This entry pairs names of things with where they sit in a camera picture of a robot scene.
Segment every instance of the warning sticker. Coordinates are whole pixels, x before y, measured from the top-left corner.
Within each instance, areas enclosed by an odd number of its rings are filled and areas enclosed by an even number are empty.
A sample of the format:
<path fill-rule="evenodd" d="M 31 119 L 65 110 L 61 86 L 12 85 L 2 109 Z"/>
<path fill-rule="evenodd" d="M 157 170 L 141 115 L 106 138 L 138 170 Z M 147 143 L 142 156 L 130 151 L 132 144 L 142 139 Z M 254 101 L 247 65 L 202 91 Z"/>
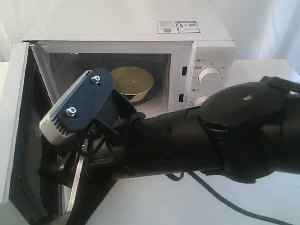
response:
<path fill-rule="evenodd" d="M 176 21 L 179 33 L 200 33 L 196 21 Z"/>
<path fill-rule="evenodd" d="M 158 34 L 178 34 L 176 21 L 160 21 L 157 22 Z"/>

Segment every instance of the bolt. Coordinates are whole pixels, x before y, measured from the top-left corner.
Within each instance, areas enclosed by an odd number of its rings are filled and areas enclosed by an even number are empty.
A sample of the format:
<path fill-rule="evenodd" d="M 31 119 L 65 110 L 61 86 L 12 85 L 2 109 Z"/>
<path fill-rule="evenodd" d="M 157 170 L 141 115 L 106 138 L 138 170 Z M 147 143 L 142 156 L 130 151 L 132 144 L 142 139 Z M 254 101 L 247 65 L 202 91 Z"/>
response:
<path fill-rule="evenodd" d="M 92 80 L 93 83 L 97 84 L 97 83 L 100 82 L 101 79 L 100 79 L 99 76 L 93 76 L 93 77 L 91 78 L 91 80 Z"/>
<path fill-rule="evenodd" d="M 251 96 L 251 95 L 248 95 L 248 96 L 244 97 L 243 100 L 244 100 L 244 101 L 247 101 L 247 100 L 250 100 L 251 98 L 252 98 L 252 96 Z"/>
<path fill-rule="evenodd" d="M 67 116 L 75 116 L 75 113 L 76 113 L 75 107 L 70 107 L 70 108 L 66 109 Z"/>

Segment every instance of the microwave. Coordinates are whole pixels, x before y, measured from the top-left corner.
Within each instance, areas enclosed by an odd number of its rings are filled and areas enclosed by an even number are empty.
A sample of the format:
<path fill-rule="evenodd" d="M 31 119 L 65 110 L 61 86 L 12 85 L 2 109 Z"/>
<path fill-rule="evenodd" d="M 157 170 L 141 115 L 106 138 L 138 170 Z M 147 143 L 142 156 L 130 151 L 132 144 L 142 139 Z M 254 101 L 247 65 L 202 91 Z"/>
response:
<path fill-rule="evenodd" d="M 147 117 L 200 105 L 221 90 L 235 44 L 206 0 L 64 0 L 13 47 L 0 101 L 0 202 L 30 224 L 64 210 L 39 173 L 59 160 L 39 122 L 86 70 L 141 68 L 153 84 L 132 102 Z"/>

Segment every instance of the microwave control panel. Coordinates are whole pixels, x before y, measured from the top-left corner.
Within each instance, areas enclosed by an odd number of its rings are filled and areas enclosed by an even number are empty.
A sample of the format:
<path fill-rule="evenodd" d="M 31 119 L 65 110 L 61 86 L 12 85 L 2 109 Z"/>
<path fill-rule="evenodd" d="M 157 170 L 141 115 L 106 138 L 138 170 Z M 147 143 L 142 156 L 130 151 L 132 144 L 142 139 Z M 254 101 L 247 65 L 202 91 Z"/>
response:
<path fill-rule="evenodd" d="M 195 41 L 187 68 L 186 106 L 199 106 L 222 90 L 233 63 L 233 41 Z"/>

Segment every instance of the white table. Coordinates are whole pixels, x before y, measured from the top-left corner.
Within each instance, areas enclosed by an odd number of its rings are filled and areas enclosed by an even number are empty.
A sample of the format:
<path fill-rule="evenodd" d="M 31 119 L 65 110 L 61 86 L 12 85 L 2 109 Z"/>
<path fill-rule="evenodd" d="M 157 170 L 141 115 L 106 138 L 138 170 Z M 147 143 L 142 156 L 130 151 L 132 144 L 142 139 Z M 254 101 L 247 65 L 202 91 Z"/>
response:
<path fill-rule="evenodd" d="M 298 81 L 284 60 L 236 60 L 227 86 L 259 81 L 264 75 Z M 204 178 L 222 196 L 258 214 L 300 224 L 300 176 L 275 172 L 256 184 L 221 176 Z M 89 220 L 89 225 L 270 225 L 228 208 L 186 174 L 119 180 Z"/>

